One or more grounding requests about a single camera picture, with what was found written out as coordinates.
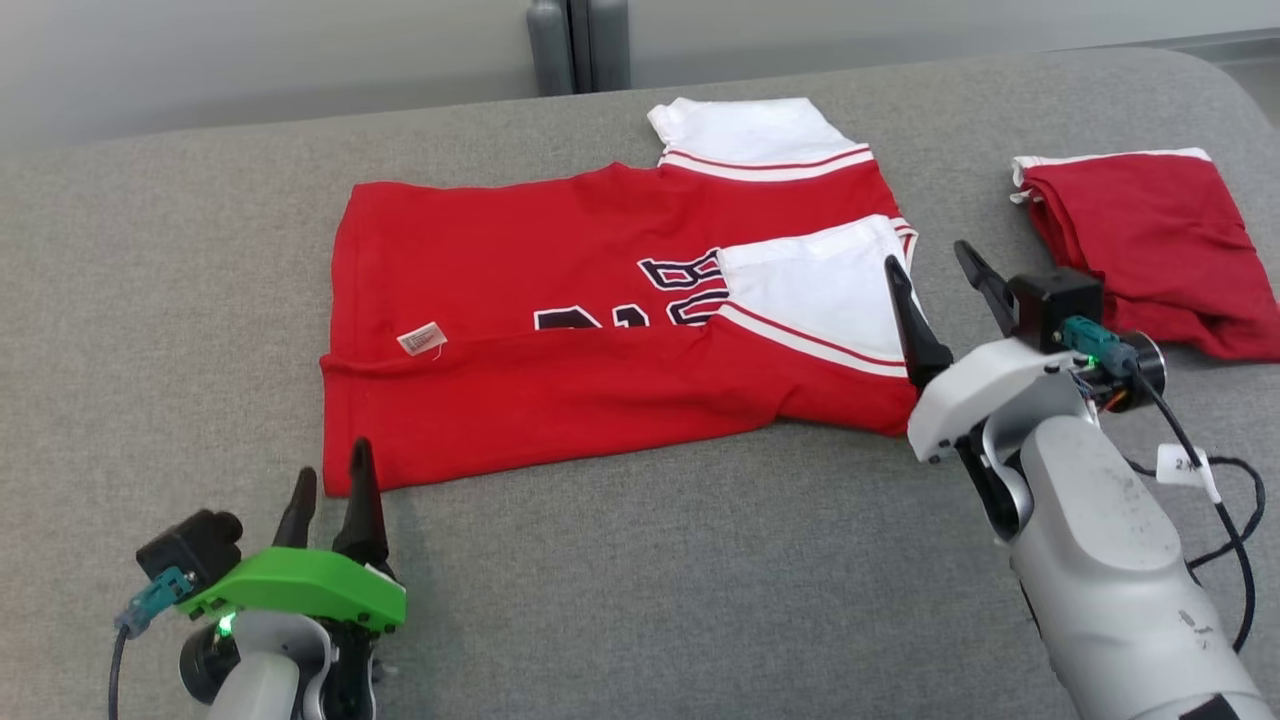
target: white sleeve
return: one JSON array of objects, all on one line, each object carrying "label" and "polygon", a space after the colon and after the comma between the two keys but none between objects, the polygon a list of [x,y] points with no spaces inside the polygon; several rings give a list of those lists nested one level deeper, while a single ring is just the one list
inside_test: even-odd
[{"label": "white sleeve", "polygon": [[805,97],[699,102],[685,97],[649,111],[666,143],[659,165],[732,179],[815,177],[870,161],[870,147],[831,126]]},{"label": "white sleeve", "polygon": [[803,237],[724,247],[718,314],[787,347],[876,375],[905,377],[884,259],[906,259],[884,215]]}]

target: basketball jersey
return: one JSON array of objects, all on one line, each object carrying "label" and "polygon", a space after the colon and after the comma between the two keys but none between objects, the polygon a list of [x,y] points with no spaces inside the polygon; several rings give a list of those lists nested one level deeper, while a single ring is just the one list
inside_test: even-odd
[{"label": "basketball jersey", "polygon": [[883,277],[910,261],[870,149],[806,100],[655,108],[652,169],[357,186],[338,231],[325,488],[358,436],[387,488],[777,416],[900,433]]}]

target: gray fabric surface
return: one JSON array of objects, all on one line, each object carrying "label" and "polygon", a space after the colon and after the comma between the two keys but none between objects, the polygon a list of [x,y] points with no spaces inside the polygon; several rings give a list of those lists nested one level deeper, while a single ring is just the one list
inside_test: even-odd
[{"label": "gray fabric surface", "polygon": [[[1226,76],[1147,50],[890,67],[686,90],[187,132],[0,164],[0,717],[104,716],[132,553],[197,507],[266,543],[317,464],[329,254],[351,186],[457,186],[652,164],[677,95],[808,95],[876,149],[923,233],[914,274],[943,340],[996,337],[950,245],[1047,264],[1007,201],[1015,154],[1199,145],[1280,278],[1280,146]],[[1280,374],[1171,354],[1193,438],[1276,483]],[[1151,460],[1152,411],[1108,423]],[[1242,519],[1247,482],[1222,473]],[[1160,492],[1188,553],[1221,529]],[[343,505],[325,501],[328,542]],[[1253,542],[1245,664],[1280,703],[1280,520]],[[410,623],[384,717],[1070,717],[959,466],[902,441],[782,424],[750,436],[398,491]],[[1238,570],[1202,579],[1234,626]],[[202,716],[177,673],[191,624],[125,652],[122,717]]]}]

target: orange wire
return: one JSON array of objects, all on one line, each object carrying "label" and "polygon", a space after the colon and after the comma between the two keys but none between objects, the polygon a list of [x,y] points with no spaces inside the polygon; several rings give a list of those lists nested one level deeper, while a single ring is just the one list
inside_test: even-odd
[{"label": "orange wire", "polygon": [[1111,400],[1108,400],[1107,404],[1102,406],[1102,411],[1110,413],[1111,409],[1115,407],[1121,400],[1128,397],[1128,395],[1129,391],[1126,389],[1121,389],[1120,392],[1115,393],[1114,396],[1111,396]]}]

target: gray wall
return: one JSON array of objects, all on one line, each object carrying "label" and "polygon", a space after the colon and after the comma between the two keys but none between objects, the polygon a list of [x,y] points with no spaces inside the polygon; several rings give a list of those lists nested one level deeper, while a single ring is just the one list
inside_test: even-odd
[{"label": "gray wall", "polygon": [[536,95],[524,0],[5,0],[0,151]]},{"label": "gray wall", "polygon": [[631,0],[637,87],[1280,27],[1280,0]]},{"label": "gray wall", "polygon": [[[8,0],[0,152],[536,92],[527,0]],[[631,0],[637,86],[1280,26],[1280,0]]]}]

